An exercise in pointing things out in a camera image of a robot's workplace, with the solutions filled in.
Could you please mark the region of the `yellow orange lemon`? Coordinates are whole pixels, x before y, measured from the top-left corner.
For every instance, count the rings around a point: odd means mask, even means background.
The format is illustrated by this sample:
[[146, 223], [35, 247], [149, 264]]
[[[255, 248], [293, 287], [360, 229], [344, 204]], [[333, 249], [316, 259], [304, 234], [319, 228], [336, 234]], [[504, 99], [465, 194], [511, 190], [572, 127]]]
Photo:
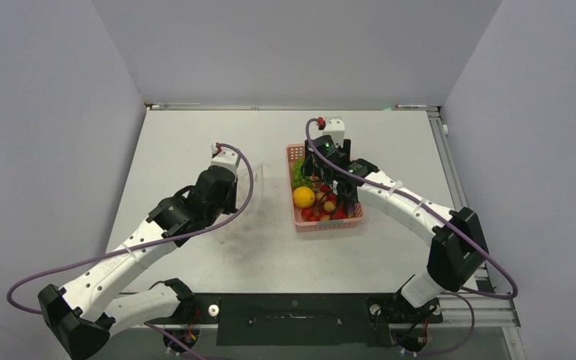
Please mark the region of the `yellow orange lemon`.
[[316, 200], [316, 193], [310, 187], [297, 187], [292, 192], [293, 205], [299, 209], [310, 208]]

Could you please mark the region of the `pink plastic basket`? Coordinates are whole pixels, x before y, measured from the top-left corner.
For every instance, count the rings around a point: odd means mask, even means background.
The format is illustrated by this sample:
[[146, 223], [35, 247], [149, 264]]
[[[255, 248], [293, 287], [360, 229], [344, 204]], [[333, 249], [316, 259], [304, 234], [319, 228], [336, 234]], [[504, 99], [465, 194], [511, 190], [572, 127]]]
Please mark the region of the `pink plastic basket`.
[[[287, 169], [289, 170], [290, 178], [292, 178], [295, 164], [305, 159], [305, 146], [303, 144], [288, 145], [285, 149], [285, 155]], [[292, 205], [292, 217], [297, 233], [353, 228], [357, 227], [364, 220], [363, 208], [358, 202], [354, 205], [354, 208], [349, 211], [348, 217], [343, 219], [335, 218], [331, 220], [309, 221], [302, 217], [302, 209], [296, 205]]]

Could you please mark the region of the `clear zip top bag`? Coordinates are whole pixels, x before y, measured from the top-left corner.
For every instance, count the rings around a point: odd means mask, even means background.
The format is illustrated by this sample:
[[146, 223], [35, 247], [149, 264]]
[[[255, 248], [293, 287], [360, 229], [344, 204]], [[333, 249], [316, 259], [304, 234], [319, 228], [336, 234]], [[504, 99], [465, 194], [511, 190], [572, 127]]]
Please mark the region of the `clear zip top bag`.
[[252, 175], [248, 173], [248, 169], [244, 164], [241, 165], [241, 168], [238, 170], [238, 184], [236, 187], [236, 208], [240, 209], [248, 198], [250, 183], [253, 184], [253, 193], [243, 213], [226, 226], [217, 230], [217, 234], [221, 238], [234, 239], [236, 236], [243, 235], [253, 229], [253, 223], [260, 214], [260, 206], [264, 197], [265, 165], [264, 162], [253, 162]]

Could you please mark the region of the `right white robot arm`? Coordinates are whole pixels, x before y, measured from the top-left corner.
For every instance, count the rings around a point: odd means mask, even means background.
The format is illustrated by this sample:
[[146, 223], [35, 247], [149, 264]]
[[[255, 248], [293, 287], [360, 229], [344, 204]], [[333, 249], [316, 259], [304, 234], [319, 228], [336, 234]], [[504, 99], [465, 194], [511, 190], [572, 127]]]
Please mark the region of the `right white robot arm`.
[[488, 259], [478, 215], [470, 208], [456, 211], [413, 193], [376, 165], [350, 160], [329, 135], [304, 142], [302, 173], [334, 194], [333, 207], [319, 210], [333, 217], [356, 204], [370, 206], [404, 225], [429, 248], [427, 265], [394, 294], [395, 314], [404, 321], [419, 316], [440, 293], [458, 292]]

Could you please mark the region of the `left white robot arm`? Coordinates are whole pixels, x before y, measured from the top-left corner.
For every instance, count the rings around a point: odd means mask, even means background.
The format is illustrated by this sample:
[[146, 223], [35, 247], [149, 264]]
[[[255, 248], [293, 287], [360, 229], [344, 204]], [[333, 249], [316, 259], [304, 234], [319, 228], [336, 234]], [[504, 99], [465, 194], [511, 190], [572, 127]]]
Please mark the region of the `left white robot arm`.
[[89, 359], [130, 327], [170, 318], [183, 323], [195, 314], [195, 295], [181, 280], [165, 280], [133, 295], [119, 293], [160, 258], [180, 248], [185, 234], [204, 230], [236, 212], [233, 169], [211, 165], [196, 184], [162, 199], [137, 229], [103, 259], [63, 286], [50, 284], [38, 300], [45, 323], [71, 359]]

